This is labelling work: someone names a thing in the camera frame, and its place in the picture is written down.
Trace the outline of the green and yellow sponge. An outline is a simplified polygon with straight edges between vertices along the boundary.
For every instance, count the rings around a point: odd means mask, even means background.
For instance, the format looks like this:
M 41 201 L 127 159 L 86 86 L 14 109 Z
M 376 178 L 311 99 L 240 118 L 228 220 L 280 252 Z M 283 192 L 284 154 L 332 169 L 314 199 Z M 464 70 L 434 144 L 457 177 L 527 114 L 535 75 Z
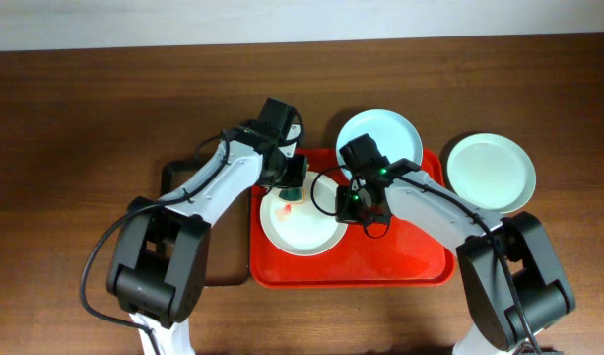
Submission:
M 305 192 L 302 187 L 281 189 L 278 197 L 289 204 L 304 203 Z

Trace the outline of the white plate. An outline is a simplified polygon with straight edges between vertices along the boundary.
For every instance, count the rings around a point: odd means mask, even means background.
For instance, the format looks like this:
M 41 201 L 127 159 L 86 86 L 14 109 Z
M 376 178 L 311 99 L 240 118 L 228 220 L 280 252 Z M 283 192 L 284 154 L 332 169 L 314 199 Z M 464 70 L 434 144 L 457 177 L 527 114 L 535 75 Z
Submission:
M 260 225 L 268 240 L 281 251 L 296 256 L 313 256 L 335 247 L 348 225 L 320 212 L 312 203 L 310 190 L 317 172 L 305 177 L 302 199 L 282 199 L 280 188 L 274 188 L 261 201 Z

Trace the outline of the light blue plate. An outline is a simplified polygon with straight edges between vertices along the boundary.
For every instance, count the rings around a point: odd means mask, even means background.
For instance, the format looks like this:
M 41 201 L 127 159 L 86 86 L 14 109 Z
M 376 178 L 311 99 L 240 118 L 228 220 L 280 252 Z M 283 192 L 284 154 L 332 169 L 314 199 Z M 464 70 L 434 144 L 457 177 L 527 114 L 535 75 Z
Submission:
M 380 171 L 401 160 L 409 161 L 408 168 L 422 169 L 424 148 L 415 126 L 404 116 L 387 109 L 370 109 L 354 115 L 340 130 L 336 141 L 338 166 L 345 165 L 340 149 L 350 141 L 367 134 L 376 144 L 387 163 Z

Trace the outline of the light green plate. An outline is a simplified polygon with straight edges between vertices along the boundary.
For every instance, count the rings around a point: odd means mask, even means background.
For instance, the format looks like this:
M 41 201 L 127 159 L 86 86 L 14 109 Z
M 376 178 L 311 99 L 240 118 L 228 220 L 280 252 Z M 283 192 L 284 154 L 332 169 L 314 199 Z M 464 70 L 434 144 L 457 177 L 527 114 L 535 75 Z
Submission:
M 526 205 L 537 185 L 529 155 L 514 141 L 493 133 L 472 134 L 456 143 L 446 173 L 457 195 L 502 214 Z

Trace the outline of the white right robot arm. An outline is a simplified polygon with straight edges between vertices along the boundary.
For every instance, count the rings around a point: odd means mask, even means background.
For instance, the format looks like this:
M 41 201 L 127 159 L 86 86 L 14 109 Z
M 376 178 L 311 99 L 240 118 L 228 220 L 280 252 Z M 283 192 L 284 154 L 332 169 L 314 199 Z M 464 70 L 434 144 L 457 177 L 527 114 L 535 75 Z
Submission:
M 352 174 L 337 192 L 337 219 L 368 226 L 409 222 L 455 255 L 472 325 L 455 354 L 542 353 L 536 335 L 571 313 L 572 287 L 542 223 L 467 202 L 406 159 L 345 155 Z

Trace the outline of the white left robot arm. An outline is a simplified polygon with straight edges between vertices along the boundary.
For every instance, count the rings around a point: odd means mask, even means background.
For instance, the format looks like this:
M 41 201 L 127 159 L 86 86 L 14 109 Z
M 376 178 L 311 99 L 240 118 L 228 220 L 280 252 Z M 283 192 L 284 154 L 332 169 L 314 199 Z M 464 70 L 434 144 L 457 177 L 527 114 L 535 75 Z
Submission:
M 303 129 L 252 123 L 222 133 L 213 156 L 157 200 L 138 197 L 119 234 L 106 287 L 138 329 L 147 354 L 191 354 L 188 317 L 205 286 L 212 227 L 246 190 L 299 187 Z

